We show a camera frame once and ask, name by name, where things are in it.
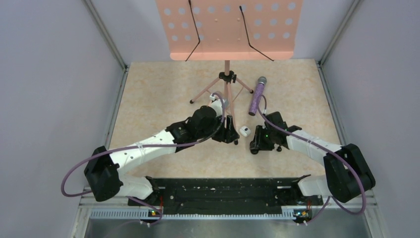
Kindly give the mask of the white earbud charging case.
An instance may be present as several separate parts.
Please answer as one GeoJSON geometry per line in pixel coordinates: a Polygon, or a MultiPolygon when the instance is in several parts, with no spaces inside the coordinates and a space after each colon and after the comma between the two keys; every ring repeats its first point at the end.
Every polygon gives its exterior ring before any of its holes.
{"type": "Polygon", "coordinates": [[[250,136],[251,134],[252,134],[252,130],[249,128],[249,127],[247,127],[247,126],[242,126],[240,129],[239,129],[239,132],[241,133],[241,135],[243,135],[244,137],[248,137],[248,136],[250,136]]]}

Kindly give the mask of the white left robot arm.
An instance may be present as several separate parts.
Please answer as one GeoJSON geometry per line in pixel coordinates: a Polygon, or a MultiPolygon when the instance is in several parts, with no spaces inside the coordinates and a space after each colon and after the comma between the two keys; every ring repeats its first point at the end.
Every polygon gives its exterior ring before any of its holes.
{"type": "Polygon", "coordinates": [[[114,150],[107,150],[104,146],[96,148],[84,175],[97,202],[119,195],[132,196],[153,205],[158,201],[158,190],[153,188],[149,178],[128,176],[130,170],[209,139],[237,144],[239,137],[233,116],[224,116],[222,109],[202,106],[192,116],[169,125],[148,139],[114,150]]]}

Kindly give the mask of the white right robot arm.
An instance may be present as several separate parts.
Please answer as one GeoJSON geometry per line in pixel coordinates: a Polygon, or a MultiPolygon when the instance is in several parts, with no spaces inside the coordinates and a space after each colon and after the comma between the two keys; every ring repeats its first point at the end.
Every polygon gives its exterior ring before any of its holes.
{"type": "Polygon", "coordinates": [[[310,135],[301,127],[288,126],[280,112],[264,117],[264,124],[257,125],[250,142],[250,152],[272,151],[282,148],[300,152],[322,165],[325,174],[303,176],[297,187],[290,191],[296,204],[304,204],[310,196],[332,196],[342,203],[375,187],[376,180],[360,150],[355,144],[339,145],[310,135]]]}

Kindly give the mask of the purple glitter microphone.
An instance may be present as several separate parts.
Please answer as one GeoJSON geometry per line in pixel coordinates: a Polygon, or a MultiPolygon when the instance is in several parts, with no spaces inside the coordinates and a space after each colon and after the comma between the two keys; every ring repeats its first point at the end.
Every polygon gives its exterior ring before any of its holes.
{"type": "Polygon", "coordinates": [[[267,78],[265,76],[261,76],[258,78],[256,87],[254,89],[254,95],[252,97],[252,100],[250,102],[250,107],[248,114],[251,116],[255,116],[258,111],[258,106],[261,101],[261,96],[263,94],[263,91],[265,89],[265,85],[267,84],[267,78]]]}

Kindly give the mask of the pink music stand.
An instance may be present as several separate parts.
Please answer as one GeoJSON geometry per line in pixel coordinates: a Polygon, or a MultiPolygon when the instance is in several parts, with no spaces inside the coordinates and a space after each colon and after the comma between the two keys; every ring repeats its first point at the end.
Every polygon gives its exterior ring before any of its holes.
{"type": "Polygon", "coordinates": [[[230,106],[222,114],[235,122],[232,84],[240,82],[233,60],[285,60],[294,54],[300,0],[158,0],[170,50],[177,61],[222,60],[217,80],[230,106]]]}

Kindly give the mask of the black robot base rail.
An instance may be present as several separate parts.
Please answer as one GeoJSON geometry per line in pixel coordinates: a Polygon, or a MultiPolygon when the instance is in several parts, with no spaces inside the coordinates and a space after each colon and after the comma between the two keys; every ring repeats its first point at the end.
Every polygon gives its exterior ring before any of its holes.
{"type": "Polygon", "coordinates": [[[323,206],[320,195],[304,196],[299,178],[150,178],[152,194],[129,199],[128,206],[145,206],[155,221],[159,211],[167,219],[209,218],[284,219],[308,222],[312,208],[323,206]]]}

